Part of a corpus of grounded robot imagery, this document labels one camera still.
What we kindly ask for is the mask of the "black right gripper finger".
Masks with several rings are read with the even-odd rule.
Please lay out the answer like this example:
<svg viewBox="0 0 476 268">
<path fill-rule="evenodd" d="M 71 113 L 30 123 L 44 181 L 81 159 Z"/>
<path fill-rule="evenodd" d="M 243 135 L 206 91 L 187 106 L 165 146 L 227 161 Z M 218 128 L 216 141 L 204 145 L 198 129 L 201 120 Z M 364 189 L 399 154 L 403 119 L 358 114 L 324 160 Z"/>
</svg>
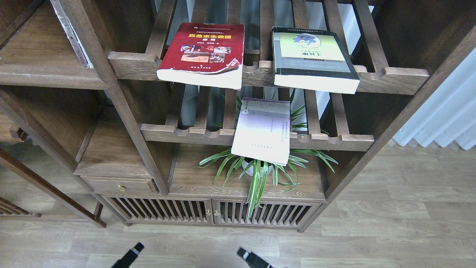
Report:
<svg viewBox="0 0 476 268">
<path fill-rule="evenodd" d="M 238 249 L 237 255 L 240 258 L 242 258 L 250 268 L 272 268 L 273 267 L 270 263 L 260 258 L 260 256 L 256 255 L 253 252 L 246 251 L 243 248 Z"/>
</svg>

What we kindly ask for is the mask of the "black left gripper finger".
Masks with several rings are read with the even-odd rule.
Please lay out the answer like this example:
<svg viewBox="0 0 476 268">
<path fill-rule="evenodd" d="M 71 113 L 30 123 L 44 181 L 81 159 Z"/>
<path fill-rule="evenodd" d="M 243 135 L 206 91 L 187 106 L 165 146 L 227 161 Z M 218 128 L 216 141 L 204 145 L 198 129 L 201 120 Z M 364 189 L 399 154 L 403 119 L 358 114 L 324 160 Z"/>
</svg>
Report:
<svg viewBox="0 0 476 268">
<path fill-rule="evenodd" d="M 117 260 L 111 268 L 129 268 L 130 265 L 136 260 L 139 253 L 144 249 L 144 245 L 138 242 L 133 248 L 131 248 L 121 259 Z"/>
</svg>

